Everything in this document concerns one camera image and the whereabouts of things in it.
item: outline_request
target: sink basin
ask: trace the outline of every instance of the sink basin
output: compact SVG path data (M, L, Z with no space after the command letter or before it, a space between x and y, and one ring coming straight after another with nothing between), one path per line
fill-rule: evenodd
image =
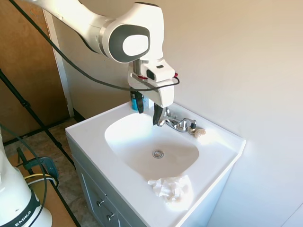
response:
M153 126L147 114L134 113L111 124L105 139L112 151L146 180L178 176L199 157L198 148L182 133L167 125Z

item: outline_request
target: yellow cable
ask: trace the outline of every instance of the yellow cable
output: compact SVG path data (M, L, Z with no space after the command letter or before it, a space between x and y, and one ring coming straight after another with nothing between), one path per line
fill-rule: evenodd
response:
M28 178L31 178L31 177L34 177L34 176L43 176L43 174L32 174L32 175L24 177L24 180L26 180Z

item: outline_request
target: black cable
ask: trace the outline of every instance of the black cable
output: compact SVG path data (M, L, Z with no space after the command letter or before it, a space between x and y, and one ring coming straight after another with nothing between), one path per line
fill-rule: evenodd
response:
M39 210L37 216L34 218L34 220L32 221L32 223L28 226L31 227L33 225L33 223L37 220L37 218L39 217L39 215L41 214L43 207L45 205L45 200L46 200L46 194L47 194L47 179L45 176L45 171L44 168L37 156L37 154L31 149L31 147L25 142L23 141L19 136L17 136L17 134L15 134L14 132L12 132L11 130L9 130L7 127L5 127L3 124L0 123L0 128L3 128L5 131L7 131L8 133L10 133L11 135L13 135L14 137L16 137L21 143L23 143L23 145L33 154L33 156L35 157L35 159L37 159L39 166L41 168L42 174L43 174L43 178L44 178L44 196L43 196L43 202L41 204L41 209Z
M66 57L65 54L62 53L62 51L60 51L60 49L52 42L52 40L42 31L42 29L32 20L32 18L30 18L27 15L26 12L23 11L23 9L14 0L9 0L9 1L35 27L35 29L37 29L37 31L44 37L44 39L47 40L47 42L58 52L58 54L61 55L61 57L64 60L66 60L67 63L69 63L72 67L74 67L74 69L76 69L78 72L83 74L85 77L91 79L92 81L94 81L96 83L99 83L99 84L102 84L102 85L105 85L105 86L108 86L108 87L120 89L120 90L123 90L123 91L154 91L154 90L158 90L159 88L174 86L174 85L177 85L177 84L180 83L180 80L177 77L174 77L177 80L177 83L163 85L163 86L160 86L160 87L148 88L148 89L135 89L135 88L132 88L132 87L131 88L120 87L120 86L117 86L117 85L109 84L109 83L106 83L104 81L95 79L92 76L90 76L89 74L87 74L86 72L84 72L82 69L80 69L71 60L69 60L68 57Z

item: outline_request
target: chrome faucet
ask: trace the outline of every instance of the chrome faucet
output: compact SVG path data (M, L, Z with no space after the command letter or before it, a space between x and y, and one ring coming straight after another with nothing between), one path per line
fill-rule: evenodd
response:
M187 132L190 130L191 134L194 133L196 128L195 120L191 120L189 118L183 118L182 120L179 120L176 116L171 116L171 112L168 107L164 109L163 117L160 119L157 125L159 127L162 127L164 124L167 124L169 127L179 132Z

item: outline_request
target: white wall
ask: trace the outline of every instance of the white wall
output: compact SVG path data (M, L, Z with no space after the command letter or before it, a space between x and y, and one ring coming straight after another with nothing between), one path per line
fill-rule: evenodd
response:
M110 17L132 0L81 0ZM209 227L280 227L303 202L303 1L150 0L164 12L176 101L244 137ZM62 50L92 76L126 85L127 66L91 53L55 21ZM90 117L128 100L66 66L74 108Z

